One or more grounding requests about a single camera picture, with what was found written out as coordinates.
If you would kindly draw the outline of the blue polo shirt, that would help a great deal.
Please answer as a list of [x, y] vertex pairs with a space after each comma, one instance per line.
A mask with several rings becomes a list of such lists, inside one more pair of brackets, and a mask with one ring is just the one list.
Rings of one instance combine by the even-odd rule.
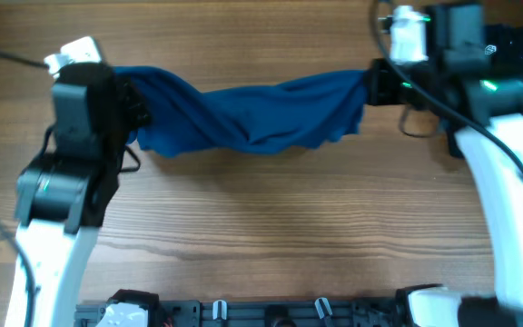
[[357, 133], [367, 102], [361, 70], [212, 92], [157, 67], [119, 66], [115, 72], [131, 79], [152, 117], [130, 141], [167, 158], [212, 148], [249, 154], [315, 149]]

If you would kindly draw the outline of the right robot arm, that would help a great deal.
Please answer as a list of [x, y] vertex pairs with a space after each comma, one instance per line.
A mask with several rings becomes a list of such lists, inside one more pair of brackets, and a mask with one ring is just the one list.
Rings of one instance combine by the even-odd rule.
[[488, 227], [494, 292], [425, 286], [406, 294], [413, 326], [523, 326], [523, 76], [494, 67], [479, 4], [393, 6], [369, 23], [393, 103], [424, 105], [448, 122]]

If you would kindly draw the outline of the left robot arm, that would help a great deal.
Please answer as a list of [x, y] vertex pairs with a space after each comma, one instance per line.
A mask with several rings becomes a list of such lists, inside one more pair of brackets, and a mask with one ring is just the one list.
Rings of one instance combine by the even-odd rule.
[[19, 248], [7, 326], [70, 326], [85, 267], [125, 172], [131, 131], [150, 115], [104, 63], [68, 64], [52, 87], [55, 122], [17, 180]]

